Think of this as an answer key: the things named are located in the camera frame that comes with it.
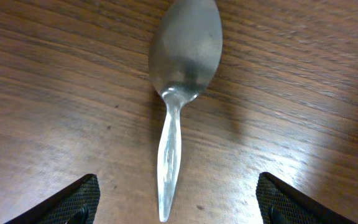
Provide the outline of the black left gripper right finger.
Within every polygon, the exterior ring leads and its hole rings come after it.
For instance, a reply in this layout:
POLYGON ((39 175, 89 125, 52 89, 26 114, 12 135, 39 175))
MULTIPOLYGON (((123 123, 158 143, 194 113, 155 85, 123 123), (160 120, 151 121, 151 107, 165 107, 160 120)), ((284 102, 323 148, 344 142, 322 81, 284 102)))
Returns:
POLYGON ((259 174, 255 194, 264 224, 355 224, 269 172, 259 174))

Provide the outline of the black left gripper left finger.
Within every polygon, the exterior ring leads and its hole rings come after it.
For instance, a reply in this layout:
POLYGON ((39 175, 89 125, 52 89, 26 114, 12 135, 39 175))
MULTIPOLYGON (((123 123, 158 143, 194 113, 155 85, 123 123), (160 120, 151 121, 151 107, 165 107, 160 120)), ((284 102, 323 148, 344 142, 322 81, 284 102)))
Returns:
POLYGON ((101 192, 97 175, 86 174, 9 224, 93 224, 101 192))

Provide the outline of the small steel teaspoon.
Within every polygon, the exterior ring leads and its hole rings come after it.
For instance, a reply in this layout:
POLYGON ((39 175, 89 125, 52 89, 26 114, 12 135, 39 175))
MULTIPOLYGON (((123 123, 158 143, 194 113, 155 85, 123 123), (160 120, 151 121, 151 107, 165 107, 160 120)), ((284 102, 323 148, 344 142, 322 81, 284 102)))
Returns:
POLYGON ((214 0, 178 0, 162 17, 149 50, 150 81, 166 105, 157 153, 158 217, 167 222, 181 163, 181 109, 213 79, 223 51, 214 0))

